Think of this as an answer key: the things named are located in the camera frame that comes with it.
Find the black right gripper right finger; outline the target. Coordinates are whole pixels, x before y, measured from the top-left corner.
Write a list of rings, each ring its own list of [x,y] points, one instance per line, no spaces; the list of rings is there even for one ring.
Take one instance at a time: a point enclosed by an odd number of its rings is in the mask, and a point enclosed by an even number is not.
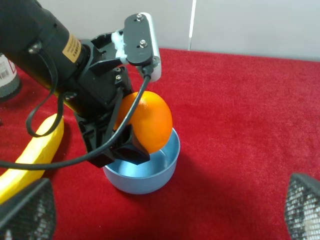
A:
[[[292,240],[320,238],[320,181],[304,173],[290,176],[284,221]]]

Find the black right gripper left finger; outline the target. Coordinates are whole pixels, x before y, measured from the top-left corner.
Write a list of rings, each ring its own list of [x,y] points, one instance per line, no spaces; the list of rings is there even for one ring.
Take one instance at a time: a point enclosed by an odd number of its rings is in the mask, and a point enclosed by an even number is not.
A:
[[[52,183],[40,178],[0,205],[2,240],[52,240],[56,208]]]

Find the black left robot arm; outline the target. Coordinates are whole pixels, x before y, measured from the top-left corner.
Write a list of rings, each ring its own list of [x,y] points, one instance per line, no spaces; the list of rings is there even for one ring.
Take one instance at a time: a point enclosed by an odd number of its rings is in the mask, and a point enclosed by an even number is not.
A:
[[[148,83],[161,74],[159,49],[148,14],[130,15],[124,27],[115,32],[78,40],[38,1],[3,0],[0,51],[58,98],[51,127],[45,133],[35,133],[35,111],[31,111],[27,132],[43,140],[58,127],[64,106],[68,106],[87,150],[83,156],[58,163],[2,161],[2,168],[51,170],[84,161],[101,168],[117,159],[136,165],[150,160],[129,125]]]

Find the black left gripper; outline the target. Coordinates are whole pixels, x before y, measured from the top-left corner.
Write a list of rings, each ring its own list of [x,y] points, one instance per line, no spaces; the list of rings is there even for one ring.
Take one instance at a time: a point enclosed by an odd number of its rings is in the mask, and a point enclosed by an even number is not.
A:
[[[132,92],[128,72],[110,33],[84,41],[69,31],[59,36],[59,93],[74,111],[87,152],[93,153],[111,138],[121,99]],[[115,141],[113,156],[135,165],[150,160],[131,124]]]

